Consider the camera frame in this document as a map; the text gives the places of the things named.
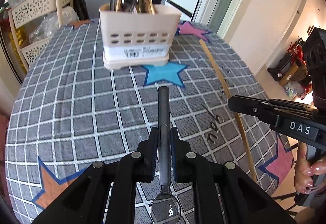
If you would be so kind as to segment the person's right hand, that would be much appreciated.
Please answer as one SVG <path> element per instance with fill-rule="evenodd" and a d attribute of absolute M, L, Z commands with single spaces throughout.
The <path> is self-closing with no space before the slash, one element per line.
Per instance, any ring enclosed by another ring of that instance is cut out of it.
<path fill-rule="evenodd" d="M 298 143 L 297 163 L 294 167 L 294 187 L 301 194 L 306 194 L 308 188 L 314 186 L 312 177 L 325 174 L 325 156 L 321 157 L 314 164 L 307 160 L 307 145 Z"/>

